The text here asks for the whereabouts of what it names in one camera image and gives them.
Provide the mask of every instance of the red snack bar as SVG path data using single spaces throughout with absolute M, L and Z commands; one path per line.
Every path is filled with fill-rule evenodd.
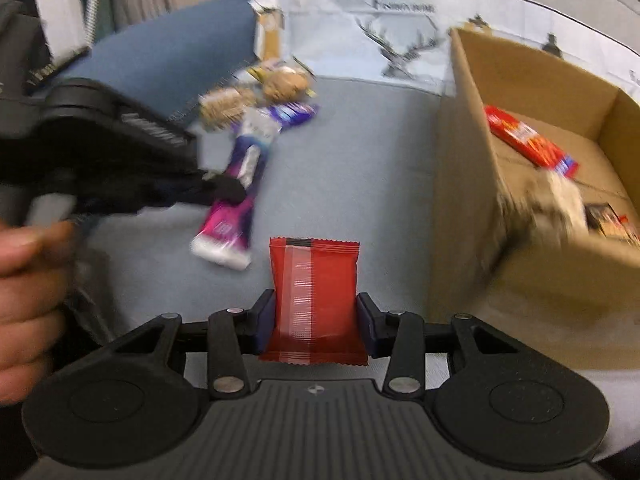
M 557 171 L 567 178 L 578 170 L 578 163 L 567 153 L 522 121 L 495 106 L 485 106 L 484 113 L 492 134 L 535 165 Z
M 356 318 L 357 242 L 272 238 L 276 323 L 265 361 L 366 365 Z

